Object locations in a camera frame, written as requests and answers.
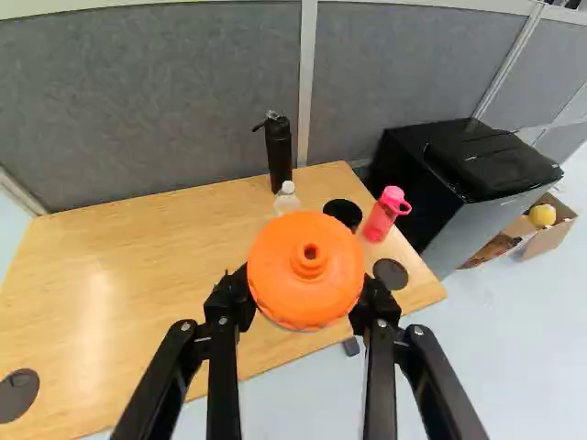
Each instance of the black mini fridge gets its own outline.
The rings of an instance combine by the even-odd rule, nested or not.
[[[386,129],[365,184],[375,198],[404,189],[412,213],[396,225],[442,280],[562,176],[513,133],[466,118]]]

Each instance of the small plastic bottle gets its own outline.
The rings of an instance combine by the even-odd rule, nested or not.
[[[408,215],[412,206],[404,200],[404,191],[397,186],[386,186],[382,196],[375,202],[363,235],[372,243],[383,241],[398,215]]]
[[[292,181],[282,183],[282,188],[275,195],[273,208],[275,208],[277,215],[284,215],[302,209],[302,203],[295,195],[295,184]]]

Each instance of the pink water bottle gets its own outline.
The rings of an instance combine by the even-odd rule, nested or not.
[[[383,241],[398,215],[408,215],[412,206],[404,200],[404,191],[397,186],[386,186],[382,196],[373,205],[363,235],[372,243]]]

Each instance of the black cup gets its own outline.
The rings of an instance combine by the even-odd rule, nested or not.
[[[350,200],[334,199],[324,205],[322,212],[333,216],[354,234],[363,219],[361,209]]]

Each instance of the pink bottle cap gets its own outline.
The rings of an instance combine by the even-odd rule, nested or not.
[[[404,200],[404,190],[399,186],[386,186],[379,200],[398,215],[408,215],[412,211],[412,206]]]

